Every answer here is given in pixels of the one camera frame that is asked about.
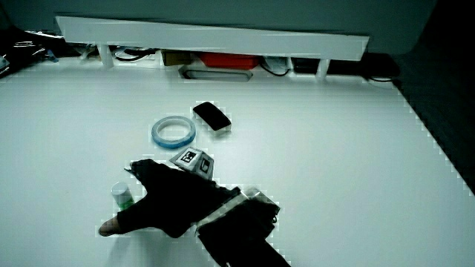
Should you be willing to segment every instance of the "red object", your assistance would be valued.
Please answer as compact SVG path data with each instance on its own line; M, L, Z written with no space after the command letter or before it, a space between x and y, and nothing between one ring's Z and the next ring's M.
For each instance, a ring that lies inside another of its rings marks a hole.
M208 67L224 67L251 70L259 65L258 56L236 55L228 53L199 53L201 61Z

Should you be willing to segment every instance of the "smartphone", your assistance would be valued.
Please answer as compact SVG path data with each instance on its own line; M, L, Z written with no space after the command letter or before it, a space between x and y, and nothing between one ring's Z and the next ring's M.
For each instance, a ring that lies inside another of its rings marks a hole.
M210 102L204 102L193 108L193 111L201 117L213 131L220 130L231 125L231 121Z

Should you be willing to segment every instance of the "hand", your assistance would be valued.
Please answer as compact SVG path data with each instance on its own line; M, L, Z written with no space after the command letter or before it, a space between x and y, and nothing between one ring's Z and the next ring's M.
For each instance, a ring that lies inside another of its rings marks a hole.
M152 159L131 163L130 171L145 187L147 195L121 211L99 229L99 234L125 234L155 227L178 238L193 223L203 219L239 190L230 191L198 175L169 168Z

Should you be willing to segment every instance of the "white tabletop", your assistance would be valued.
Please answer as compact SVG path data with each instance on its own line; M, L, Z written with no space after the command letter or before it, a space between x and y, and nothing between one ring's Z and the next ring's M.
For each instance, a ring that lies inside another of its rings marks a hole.
M281 212L268 237L291 266L470 266L475 200L397 89L358 77L181 79L177 67L60 59L0 79L0 266L213 266L193 229L101 237L123 170L166 163L151 141L165 116L225 109L230 134L197 124L190 146L214 180L257 186Z

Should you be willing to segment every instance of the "gray wall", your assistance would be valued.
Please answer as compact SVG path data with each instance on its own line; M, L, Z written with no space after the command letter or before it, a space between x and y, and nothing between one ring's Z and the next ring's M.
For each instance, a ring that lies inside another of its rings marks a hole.
M15 26L57 30L54 16L364 34L368 51L401 54L417 43L435 0L0 0Z

